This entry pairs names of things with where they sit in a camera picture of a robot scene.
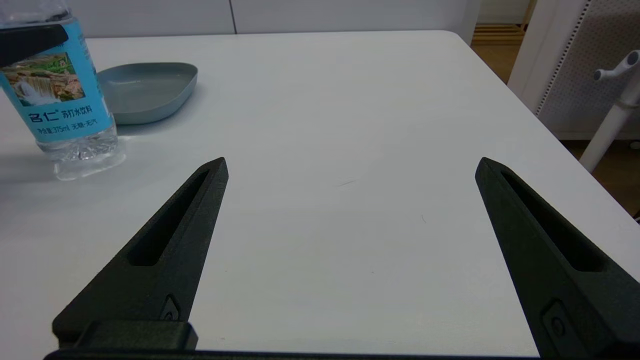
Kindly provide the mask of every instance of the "plastic bottle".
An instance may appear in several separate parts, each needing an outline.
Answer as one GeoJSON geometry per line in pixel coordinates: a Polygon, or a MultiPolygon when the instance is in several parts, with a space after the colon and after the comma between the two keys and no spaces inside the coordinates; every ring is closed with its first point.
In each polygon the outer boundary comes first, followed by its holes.
{"type": "Polygon", "coordinates": [[[123,162],[113,116],[65,0],[0,0],[0,37],[0,85],[53,160],[56,177],[72,180],[123,162]],[[44,49],[43,38],[56,31],[66,40],[44,49]],[[22,58],[24,44],[43,51],[22,58]]]}

